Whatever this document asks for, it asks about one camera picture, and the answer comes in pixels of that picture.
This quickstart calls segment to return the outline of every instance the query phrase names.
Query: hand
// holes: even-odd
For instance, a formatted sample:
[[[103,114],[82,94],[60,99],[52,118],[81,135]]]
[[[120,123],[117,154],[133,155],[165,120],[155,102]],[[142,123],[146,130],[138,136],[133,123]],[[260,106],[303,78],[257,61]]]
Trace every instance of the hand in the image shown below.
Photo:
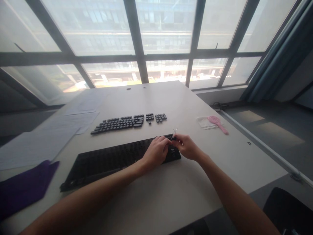
[[[164,136],[157,136],[152,140],[146,153],[140,160],[143,164],[144,173],[153,170],[164,162],[168,152],[168,145],[170,144],[171,141]]]
[[[173,140],[172,144],[179,149],[184,157],[197,161],[198,158],[205,154],[188,135],[175,134],[177,141]]]

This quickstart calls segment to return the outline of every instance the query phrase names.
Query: curtain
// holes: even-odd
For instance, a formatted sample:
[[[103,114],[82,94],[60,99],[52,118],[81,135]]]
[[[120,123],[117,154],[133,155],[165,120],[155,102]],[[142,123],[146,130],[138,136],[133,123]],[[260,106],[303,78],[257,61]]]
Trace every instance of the curtain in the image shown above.
[[[241,96],[272,99],[313,49],[313,0],[302,0]]]

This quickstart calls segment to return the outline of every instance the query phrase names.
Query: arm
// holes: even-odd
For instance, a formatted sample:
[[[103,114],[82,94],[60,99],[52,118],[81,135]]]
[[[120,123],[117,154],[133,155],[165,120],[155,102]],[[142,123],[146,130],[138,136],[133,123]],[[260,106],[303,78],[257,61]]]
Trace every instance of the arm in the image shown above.
[[[229,178],[207,154],[201,151],[189,136],[177,134],[176,137],[179,142],[172,141],[172,144],[186,158],[197,161],[203,168],[240,234],[280,234],[252,198]]]
[[[161,165],[168,152],[167,145],[170,143],[170,140],[164,136],[156,137],[142,159],[63,198],[38,217],[21,234],[68,233],[95,214],[121,189]]]

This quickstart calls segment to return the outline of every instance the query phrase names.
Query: desk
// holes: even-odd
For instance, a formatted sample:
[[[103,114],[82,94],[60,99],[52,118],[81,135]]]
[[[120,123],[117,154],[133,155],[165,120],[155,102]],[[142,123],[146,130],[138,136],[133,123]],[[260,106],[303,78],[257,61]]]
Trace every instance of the desk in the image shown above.
[[[157,135],[173,127],[188,134],[212,160],[247,193],[280,178],[287,172],[179,81],[102,88],[106,96],[88,131],[76,135],[56,157],[60,166],[45,197],[8,218],[1,228],[16,234],[33,222],[65,194],[63,183],[79,153],[107,148]],[[66,111],[75,99],[54,115]],[[91,136],[103,119],[146,113],[165,113],[162,124],[152,121],[141,129],[128,129]],[[196,117],[216,115],[229,135],[220,129],[202,130]],[[32,167],[0,172],[0,180]],[[99,213],[79,228],[78,234],[169,234],[222,207],[202,168],[184,157],[164,164],[125,188]]]

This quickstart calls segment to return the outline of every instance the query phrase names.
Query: white paper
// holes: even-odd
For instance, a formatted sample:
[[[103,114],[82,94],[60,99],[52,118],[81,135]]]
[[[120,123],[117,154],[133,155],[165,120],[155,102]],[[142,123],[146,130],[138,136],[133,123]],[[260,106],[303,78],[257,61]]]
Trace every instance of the white paper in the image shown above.
[[[76,134],[83,134],[98,116],[96,113],[75,114],[67,116],[53,116],[39,126],[36,130],[57,130],[67,127],[76,128]]]
[[[207,130],[207,129],[212,129],[212,128],[217,128],[218,126],[211,123],[208,120],[208,117],[197,117],[196,120],[198,121],[199,125],[201,126],[201,128],[203,130]]]
[[[52,161],[76,131],[76,128],[68,127],[20,134],[0,148],[0,170]]]
[[[95,112],[107,95],[108,93],[105,93],[102,89],[84,90],[63,115]]]

